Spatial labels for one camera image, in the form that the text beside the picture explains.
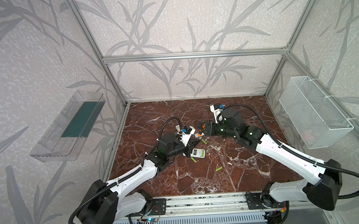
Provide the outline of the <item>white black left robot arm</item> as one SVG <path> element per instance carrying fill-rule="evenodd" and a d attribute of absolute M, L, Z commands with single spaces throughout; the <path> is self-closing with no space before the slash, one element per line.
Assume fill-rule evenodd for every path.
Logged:
<path fill-rule="evenodd" d="M 124 216 L 146 212 L 151 196 L 135 189 L 164 171 L 176 156 L 189 156 L 199 143 L 194 135 L 165 134 L 138 166 L 107 182 L 92 183 L 68 224 L 113 224 Z"/>

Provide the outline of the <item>orange black small tool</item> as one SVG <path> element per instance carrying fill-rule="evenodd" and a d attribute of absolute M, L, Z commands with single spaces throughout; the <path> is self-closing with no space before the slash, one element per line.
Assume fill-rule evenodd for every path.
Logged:
<path fill-rule="evenodd" d="M 205 124 L 199 125 L 198 134 L 199 134 L 199 136 L 204 136 L 205 135 Z"/>

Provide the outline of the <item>red white remote control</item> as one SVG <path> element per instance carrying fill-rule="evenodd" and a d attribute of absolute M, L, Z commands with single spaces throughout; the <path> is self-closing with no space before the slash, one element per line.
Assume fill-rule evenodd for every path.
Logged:
<path fill-rule="evenodd" d="M 206 151 L 204 149 L 194 148 L 190 155 L 192 158 L 202 159 L 202 158 L 205 158 L 205 154 L 206 154 Z"/>

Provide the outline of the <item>clear plastic wall tray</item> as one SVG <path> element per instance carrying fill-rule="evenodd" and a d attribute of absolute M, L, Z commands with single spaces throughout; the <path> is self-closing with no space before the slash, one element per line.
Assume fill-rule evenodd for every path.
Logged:
<path fill-rule="evenodd" d="M 75 91 L 29 155 L 41 162 L 75 161 L 105 103 L 103 93 Z"/>

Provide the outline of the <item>aluminium cage frame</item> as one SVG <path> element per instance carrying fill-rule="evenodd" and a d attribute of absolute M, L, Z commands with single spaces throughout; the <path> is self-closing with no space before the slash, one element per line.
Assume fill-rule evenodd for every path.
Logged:
<path fill-rule="evenodd" d="M 150 45 L 139 44 L 132 37 L 117 43 L 105 56 L 99 48 L 95 52 L 104 69 L 115 63 L 187 60 L 190 62 L 189 75 L 192 75 L 200 64 L 205 63 L 209 74 L 204 86 L 216 82 L 222 73 L 216 67 L 219 58 L 280 55 L 264 93 L 276 101 L 275 109 L 291 140 L 310 149 L 322 149 L 326 144 L 317 143 L 319 134 L 315 129 L 300 127 L 298 117 L 287 109 L 287 93 L 293 89 L 303 90 L 313 98 L 313 90 L 322 91 L 322 99 L 333 102 L 343 116 L 343 123 L 348 125 L 342 129 L 337 122 L 332 122 L 333 138 L 338 140 L 345 133 L 351 133 L 359 140 L 359 55 L 347 54 L 348 48 L 355 44 L 352 28 L 359 19 L 358 7 L 359 0 L 308 0 L 289 43 L 280 48 L 247 49 L 247 44 L 243 43 L 236 49 L 213 50 L 231 33 L 250 31 L 255 35 L 262 34 L 259 29 L 230 23 L 210 40 L 195 44 L 190 52 L 174 52 L 154 45 L 154 53 L 145 53 Z"/>

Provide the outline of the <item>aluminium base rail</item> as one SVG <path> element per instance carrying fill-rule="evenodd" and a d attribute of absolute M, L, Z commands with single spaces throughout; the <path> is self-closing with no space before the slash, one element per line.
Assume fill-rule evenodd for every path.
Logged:
<path fill-rule="evenodd" d="M 188 197 L 168 197 L 154 199 L 144 192 L 135 192 L 121 201 L 115 194 L 106 198 L 96 197 L 81 203 L 69 218 L 70 223 L 77 217 L 82 224 L 101 221 L 113 223 L 130 214 L 166 215 L 173 209 L 173 214 L 188 211 L 209 211 L 226 209 L 267 210 L 287 207 L 288 200 L 278 201 L 268 191 L 245 193 L 222 193 L 210 195 L 192 195 Z"/>

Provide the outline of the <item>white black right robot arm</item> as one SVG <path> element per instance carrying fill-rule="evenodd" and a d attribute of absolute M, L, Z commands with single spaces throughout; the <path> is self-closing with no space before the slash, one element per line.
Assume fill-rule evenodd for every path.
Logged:
<path fill-rule="evenodd" d="M 283 142 L 276 142 L 266 131 L 247 125 L 239 112 L 233 108 L 214 112 L 215 120 L 199 125 L 200 131 L 209 136 L 231 137 L 248 149 L 266 155 L 296 172 L 303 179 L 294 182 L 269 182 L 262 191 L 260 200 L 271 207 L 285 201 L 309 201 L 323 210 L 334 210 L 342 187 L 342 177 L 337 171 L 323 165 L 340 168 L 330 159 L 328 162 L 308 156 Z"/>

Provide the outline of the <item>green circuit board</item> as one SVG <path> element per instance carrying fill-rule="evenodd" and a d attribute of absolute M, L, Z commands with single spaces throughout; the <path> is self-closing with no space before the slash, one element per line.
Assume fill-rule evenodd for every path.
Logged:
<path fill-rule="evenodd" d="M 144 218 L 142 217 L 141 219 L 138 220 L 139 223 L 154 223 L 154 222 L 158 222 L 160 219 L 160 217 L 148 217 L 148 218 Z"/>

